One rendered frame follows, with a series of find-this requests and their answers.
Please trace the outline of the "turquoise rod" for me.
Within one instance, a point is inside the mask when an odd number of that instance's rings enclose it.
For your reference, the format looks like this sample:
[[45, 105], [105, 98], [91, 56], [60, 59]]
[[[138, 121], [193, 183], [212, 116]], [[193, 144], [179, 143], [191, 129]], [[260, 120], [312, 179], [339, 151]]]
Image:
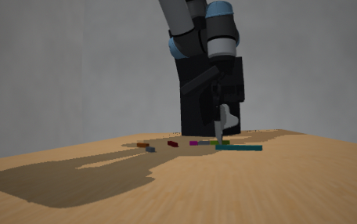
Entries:
[[262, 145], [215, 145], [216, 150], [262, 150]]

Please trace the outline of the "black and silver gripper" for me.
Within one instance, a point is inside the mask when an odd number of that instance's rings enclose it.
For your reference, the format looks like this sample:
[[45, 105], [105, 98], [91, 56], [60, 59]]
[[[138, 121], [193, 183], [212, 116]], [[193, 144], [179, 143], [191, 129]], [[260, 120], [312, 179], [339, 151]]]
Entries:
[[[236, 126], [239, 123], [238, 117], [231, 115], [229, 106], [222, 104], [222, 102], [243, 103], [245, 100], [243, 61], [242, 56], [220, 55], [212, 56], [209, 59], [209, 64], [218, 66], [221, 72], [217, 77], [211, 79], [211, 97], [214, 109], [215, 136], [218, 143], [222, 144], [222, 130]], [[224, 66], [227, 66], [227, 68], [224, 69]]]

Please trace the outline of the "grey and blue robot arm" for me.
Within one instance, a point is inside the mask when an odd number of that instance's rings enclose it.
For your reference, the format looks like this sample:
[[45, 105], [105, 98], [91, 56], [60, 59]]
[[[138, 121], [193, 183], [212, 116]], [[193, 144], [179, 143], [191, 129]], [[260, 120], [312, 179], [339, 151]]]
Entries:
[[[189, 58], [208, 51], [212, 56], [236, 56], [240, 34], [229, 2], [206, 0], [158, 0], [173, 38], [169, 48], [176, 59]], [[195, 30], [192, 18], [205, 16], [207, 28]], [[235, 34], [234, 34], [235, 29]], [[235, 37], [236, 35], [236, 37]], [[190, 97], [211, 83], [221, 72], [214, 65], [180, 88], [183, 96]]]

